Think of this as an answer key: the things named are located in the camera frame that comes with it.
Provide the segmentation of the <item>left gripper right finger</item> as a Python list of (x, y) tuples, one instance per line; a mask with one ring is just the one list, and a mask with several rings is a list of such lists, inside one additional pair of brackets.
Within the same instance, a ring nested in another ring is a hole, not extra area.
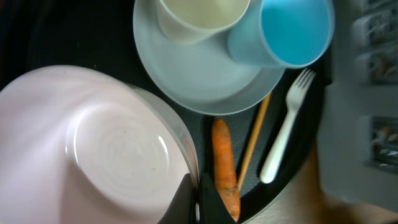
[(199, 224), (236, 224), (228, 213), (208, 173), (201, 175), (198, 188)]

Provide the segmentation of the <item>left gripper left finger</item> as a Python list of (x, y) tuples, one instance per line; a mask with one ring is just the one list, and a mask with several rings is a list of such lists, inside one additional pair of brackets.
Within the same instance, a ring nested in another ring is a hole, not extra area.
[(195, 193), (191, 175), (185, 174), (158, 224), (196, 224)]

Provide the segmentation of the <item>orange carrot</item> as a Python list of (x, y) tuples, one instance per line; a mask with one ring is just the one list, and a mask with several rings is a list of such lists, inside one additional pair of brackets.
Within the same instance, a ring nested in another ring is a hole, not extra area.
[(237, 222), (240, 216), (240, 196), (234, 167), (233, 145), (228, 125), (223, 119), (215, 119), (211, 128), (215, 187), (231, 218)]

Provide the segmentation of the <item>pink bowl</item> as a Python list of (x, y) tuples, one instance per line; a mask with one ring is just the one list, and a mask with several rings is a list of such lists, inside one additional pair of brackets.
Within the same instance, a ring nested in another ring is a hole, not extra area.
[(185, 174), (193, 139), (153, 93), (69, 65), (1, 90), (2, 223), (158, 223)]

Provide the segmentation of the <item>cream white cup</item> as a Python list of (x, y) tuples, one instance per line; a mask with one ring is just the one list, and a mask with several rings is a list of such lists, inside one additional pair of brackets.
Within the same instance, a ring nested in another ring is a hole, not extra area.
[(250, 0), (156, 0), (159, 26), (178, 44), (195, 44), (235, 25)]

